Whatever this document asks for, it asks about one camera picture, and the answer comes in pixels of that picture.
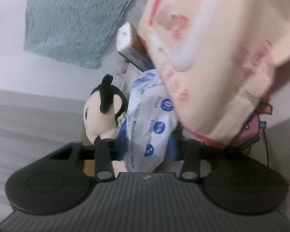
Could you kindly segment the blue white tissue pack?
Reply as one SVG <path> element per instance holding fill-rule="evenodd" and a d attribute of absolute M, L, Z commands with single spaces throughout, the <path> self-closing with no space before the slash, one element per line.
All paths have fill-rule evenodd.
<path fill-rule="evenodd" d="M 157 70 L 140 74 L 132 83 L 126 118 L 117 136 L 126 170 L 154 171 L 164 161 L 176 127 L 177 116 Z"/>

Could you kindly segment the black-haired plush doll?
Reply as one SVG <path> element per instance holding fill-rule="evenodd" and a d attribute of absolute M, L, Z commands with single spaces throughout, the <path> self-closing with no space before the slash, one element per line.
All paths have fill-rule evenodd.
<path fill-rule="evenodd" d="M 112 81 L 111 75 L 105 75 L 85 103 L 83 135 L 86 146 L 99 140 L 117 138 L 118 118 L 127 112 L 128 101 L 122 91 L 111 84 Z"/>

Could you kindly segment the peach red plastic package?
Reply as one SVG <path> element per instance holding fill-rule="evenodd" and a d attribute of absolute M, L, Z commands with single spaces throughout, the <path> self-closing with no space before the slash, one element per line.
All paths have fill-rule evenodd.
<path fill-rule="evenodd" d="M 290 60 L 290 0 L 148 0 L 138 35 L 181 124 L 224 148 Z"/>

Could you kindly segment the teal floral wall cloth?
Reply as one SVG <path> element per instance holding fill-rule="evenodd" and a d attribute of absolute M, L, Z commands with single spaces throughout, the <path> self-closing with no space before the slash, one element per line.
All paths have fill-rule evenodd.
<path fill-rule="evenodd" d="M 101 57 L 132 0 L 27 0 L 24 50 L 87 69 Z"/>

